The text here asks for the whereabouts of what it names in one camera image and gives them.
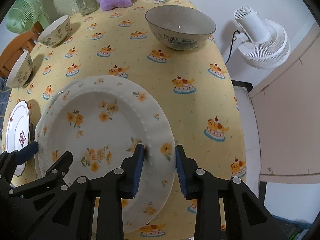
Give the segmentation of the red patterned white plate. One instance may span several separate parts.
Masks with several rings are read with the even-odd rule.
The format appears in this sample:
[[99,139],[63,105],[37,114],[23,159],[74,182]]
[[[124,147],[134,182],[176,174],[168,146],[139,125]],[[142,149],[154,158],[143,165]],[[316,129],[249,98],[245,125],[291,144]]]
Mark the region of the red patterned white plate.
[[5,134],[5,145],[8,153],[19,151],[30,141],[30,116],[26,101],[18,102],[9,115]]

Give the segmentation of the floral bowl table edge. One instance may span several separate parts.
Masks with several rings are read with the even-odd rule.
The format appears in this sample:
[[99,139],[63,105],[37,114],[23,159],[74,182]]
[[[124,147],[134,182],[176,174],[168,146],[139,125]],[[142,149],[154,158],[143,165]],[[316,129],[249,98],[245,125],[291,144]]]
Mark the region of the floral bowl table edge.
[[6,86],[9,88],[23,87],[31,76],[32,71],[33,61],[29,51],[25,51],[14,64],[8,76]]

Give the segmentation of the large floral ceramic bowl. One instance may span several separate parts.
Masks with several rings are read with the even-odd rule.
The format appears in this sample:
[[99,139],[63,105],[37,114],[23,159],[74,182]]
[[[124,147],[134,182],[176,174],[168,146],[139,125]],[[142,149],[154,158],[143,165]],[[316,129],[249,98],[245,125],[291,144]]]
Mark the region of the large floral ceramic bowl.
[[216,31],[209,16],[178,5],[152,8],[145,13],[145,19],[155,38],[174,50],[194,49]]

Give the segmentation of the blue plaid bedding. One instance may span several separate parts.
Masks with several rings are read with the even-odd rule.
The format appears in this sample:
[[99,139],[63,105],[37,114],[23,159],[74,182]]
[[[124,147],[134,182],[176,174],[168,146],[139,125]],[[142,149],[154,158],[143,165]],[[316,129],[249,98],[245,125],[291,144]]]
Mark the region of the blue plaid bedding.
[[0,78],[0,116],[1,121],[4,119],[5,111],[9,102],[11,88],[6,86],[7,81],[4,78]]

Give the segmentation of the orange wooden chair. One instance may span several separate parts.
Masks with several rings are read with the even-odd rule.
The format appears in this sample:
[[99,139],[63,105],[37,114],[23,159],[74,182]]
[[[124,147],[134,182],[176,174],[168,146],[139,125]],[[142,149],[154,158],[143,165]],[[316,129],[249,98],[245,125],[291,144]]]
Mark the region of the orange wooden chair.
[[36,22],[30,31],[18,35],[7,45],[1,53],[0,58],[1,77],[7,78],[18,58],[25,51],[31,52],[33,50],[36,46],[37,39],[42,32],[42,25],[40,25],[39,22]]

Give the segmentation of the yellow cartoon tablecloth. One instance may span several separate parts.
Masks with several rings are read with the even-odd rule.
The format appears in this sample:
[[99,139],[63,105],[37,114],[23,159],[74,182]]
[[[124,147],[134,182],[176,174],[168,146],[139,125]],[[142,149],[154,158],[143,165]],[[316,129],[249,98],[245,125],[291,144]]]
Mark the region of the yellow cartoon tablecloth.
[[[3,115],[2,147],[11,113],[19,101],[28,102],[35,126],[43,108],[72,80],[89,76],[115,75],[131,80],[147,92],[129,90],[137,105],[146,106],[150,95],[166,115],[175,142],[165,140],[156,147],[155,164],[169,166],[174,147],[183,148],[189,158],[215,177],[246,179],[245,143],[238,102],[223,58],[210,36],[197,48],[174,51],[161,44],[150,30],[145,13],[156,7],[150,0],[138,0],[125,9],[100,9],[70,17],[72,32],[63,44],[52,48],[38,43],[31,52],[34,78],[26,88],[13,89]],[[75,145],[85,143],[86,114],[79,107],[62,114],[63,124]],[[98,175],[103,167],[116,165],[116,149],[104,139],[101,146],[84,144],[75,160],[80,175]],[[135,231],[127,239],[182,239],[194,234],[197,200],[185,200],[178,178],[163,209],[152,197],[124,218],[124,229]]]

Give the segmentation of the beige cabinet door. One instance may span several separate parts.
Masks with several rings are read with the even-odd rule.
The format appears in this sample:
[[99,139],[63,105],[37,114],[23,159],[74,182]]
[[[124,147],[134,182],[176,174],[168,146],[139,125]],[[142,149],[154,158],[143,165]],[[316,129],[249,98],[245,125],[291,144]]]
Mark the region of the beige cabinet door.
[[260,180],[319,183],[319,26],[250,93],[258,126]]

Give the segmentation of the green desk fan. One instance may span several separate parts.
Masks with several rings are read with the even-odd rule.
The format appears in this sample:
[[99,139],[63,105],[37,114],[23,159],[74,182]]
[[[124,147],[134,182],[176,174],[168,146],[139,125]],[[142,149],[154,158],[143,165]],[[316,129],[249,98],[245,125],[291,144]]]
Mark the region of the green desk fan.
[[43,29],[50,25],[43,0],[16,0],[5,17],[7,29],[17,34],[30,31],[36,22]]

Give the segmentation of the white desk fan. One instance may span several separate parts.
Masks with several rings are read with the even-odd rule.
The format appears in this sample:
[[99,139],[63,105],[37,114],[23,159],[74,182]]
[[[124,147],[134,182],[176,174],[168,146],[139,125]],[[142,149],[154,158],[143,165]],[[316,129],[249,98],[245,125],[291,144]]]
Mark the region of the white desk fan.
[[248,6],[240,7],[234,13],[240,27],[233,42],[244,61],[257,69],[272,69],[282,65],[291,52],[291,44],[282,25],[261,20]]

